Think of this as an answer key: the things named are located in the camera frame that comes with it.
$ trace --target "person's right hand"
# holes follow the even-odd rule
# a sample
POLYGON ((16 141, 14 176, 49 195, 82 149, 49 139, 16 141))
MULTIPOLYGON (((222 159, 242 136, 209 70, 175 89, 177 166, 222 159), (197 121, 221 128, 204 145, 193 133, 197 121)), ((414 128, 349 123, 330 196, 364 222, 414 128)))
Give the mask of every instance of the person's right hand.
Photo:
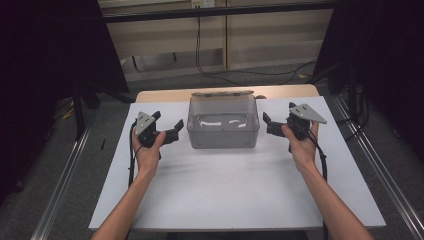
MULTIPOLYGON (((316 137, 318 137, 318 126, 318 122, 312 122, 311 132, 316 137)), ((317 170, 315 165, 315 144, 311 142, 309 138, 299 141, 294 136, 293 131, 286 124, 283 124, 283 126, 281 126, 281 130, 283 131, 287 139, 290 141, 291 151, 296 163, 297 170, 299 170, 299 172, 301 173, 306 170, 317 170)))
POLYGON ((166 133, 161 132, 155 139, 152 147, 146 148, 142 146, 135 134, 135 128, 132 133, 133 149, 136 151, 138 175, 147 174, 152 179, 156 174, 156 169, 159 163, 159 149, 165 141, 166 133))

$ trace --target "metal rail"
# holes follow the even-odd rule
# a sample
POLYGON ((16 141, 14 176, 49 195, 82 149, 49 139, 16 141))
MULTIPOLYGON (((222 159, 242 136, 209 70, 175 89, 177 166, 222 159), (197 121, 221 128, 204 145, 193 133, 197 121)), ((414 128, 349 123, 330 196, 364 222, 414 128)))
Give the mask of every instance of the metal rail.
MULTIPOLYGON (((349 114, 347 104, 340 98, 335 98, 334 101, 343 117, 348 119, 349 114)), ((351 121, 349 122, 349 128, 352 133, 358 131, 358 126, 351 121)), ((414 238, 417 240, 424 240, 424 226, 418 213, 390 175, 365 133, 363 131, 359 131, 355 137, 414 238)))
POLYGON ((68 188, 69 181, 72 178, 72 174, 81 156, 82 150, 84 149, 85 143, 88 139, 91 127, 93 126, 97 110, 90 114, 87 127, 83 132, 82 136, 74 144, 74 148, 68 158, 65 169, 60 176, 60 179, 56 185, 56 188, 47 204, 46 209, 43 212, 40 220, 38 221, 37 227, 32 234, 31 240, 44 240, 47 239, 50 230, 53 226, 54 220, 56 219, 57 213, 59 212, 62 200, 65 195, 66 189, 68 188))
POLYGON ((240 7, 216 7, 201 9, 183 9, 160 12, 132 13, 132 14, 107 14, 97 19, 105 23, 137 22, 163 19, 195 18, 211 16, 229 16, 255 13, 293 12, 307 10, 333 9, 338 6, 356 4, 359 1, 327 0, 319 2, 284 3, 240 7))

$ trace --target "finger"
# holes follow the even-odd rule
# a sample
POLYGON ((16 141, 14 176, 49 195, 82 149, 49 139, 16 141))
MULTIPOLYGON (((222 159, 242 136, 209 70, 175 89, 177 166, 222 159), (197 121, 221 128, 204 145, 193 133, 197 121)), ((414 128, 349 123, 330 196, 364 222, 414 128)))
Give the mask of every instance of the finger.
POLYGON ((132 143, 133 143, 133 146, 135 146, 135 147, 139 147, 139 146, 141 146, 141 143, 140 143, 140 140, 138 140, 138 137, 137 137, 137 135, 135 134, 135 128, 133 128, 133 131, 132 131, 132 136, 131 136, 131 138, 132 138, 132 143))
POLYGON ((294 136, 293 131, 289 128, 289 126, 287 126, 287 124, 283 124, 283 126, 281 126, 281 130, 283 131, 286 138, 290 141, 290 143, 297 141, 296 136, 294 136))
POLYGON ((318 127, 319 127, 319 123, 313 121, 312 122, 311 132, 315 135, 315 137, 317 138, 317 140, 318 140, 318 127))
POLYGON ((155 143, 153 144, 152 148, 159 151, 159 148, 162 146, 163 142, 165 141, 166 133, 160 132, 159 135, 155 139, 155 143))

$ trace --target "transparent container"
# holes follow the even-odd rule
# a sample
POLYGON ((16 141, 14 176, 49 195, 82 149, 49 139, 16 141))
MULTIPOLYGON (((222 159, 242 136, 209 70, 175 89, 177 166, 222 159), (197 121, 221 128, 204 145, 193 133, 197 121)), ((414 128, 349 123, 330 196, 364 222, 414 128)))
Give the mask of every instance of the transparent container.
POLYGON ((187 130, 196 149, 253 148, 259 119, 253 91, 194 93, 187 130))

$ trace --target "table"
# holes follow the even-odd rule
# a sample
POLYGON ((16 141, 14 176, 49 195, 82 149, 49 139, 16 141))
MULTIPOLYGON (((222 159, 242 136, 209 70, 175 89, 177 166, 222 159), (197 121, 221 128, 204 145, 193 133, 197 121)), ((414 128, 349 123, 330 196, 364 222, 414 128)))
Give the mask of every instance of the table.
POLYGON ((305 85, 286 85, 286 86, 254 86, 254 87, 228 87, 228 88, 200 88, 200 89, 179 89, 179 90, 161 90, 145 91, 137 95, 136 103, 145 102, 184 102, 190 101, 191 94, 194 92, 217 92, 217 91, 243 91, 252 90, 254 95, 262 95, 268 99, 289 98, 289 97, 318 97, 318 91, 315 86, 305 85))
MULTIPOLYGON (((329 184, 365 226, 385 225, 331 112, 313 86, 225 88, 219 91, 244 89, 270 98, 257 101, 260 116, 265 111, 273 120, 283 121, 288 116, 288 101, 295 101, 297 104, 308 103, 326 118, 328 124, 321 125, 319 138, 327 155, 329 184), (312 97, 293 98, 307 94, 312 97)), ((133 104, 130 108, 89 228, 99 227, 126 190, 127 130, 133 117, 141 109, 147 113, 160 110, 162 118, 157 122, 158 129, 169 129, 179 118, 186 119, 190 93, 204 90, 143 92, 138 96, 137 101, 143 103, 133 104), (158 102, 159 99, 173 101, 158 102)), ((261 122, 255 148, 203 150, 191 148, 187 131, 183 129, 178 142, 161 149, 162 160, 157 175, 136 214, 133 229, 168 232, 321 227, 320 213, 287 151, 288 141, 266 134, 264 129, 261 122)))

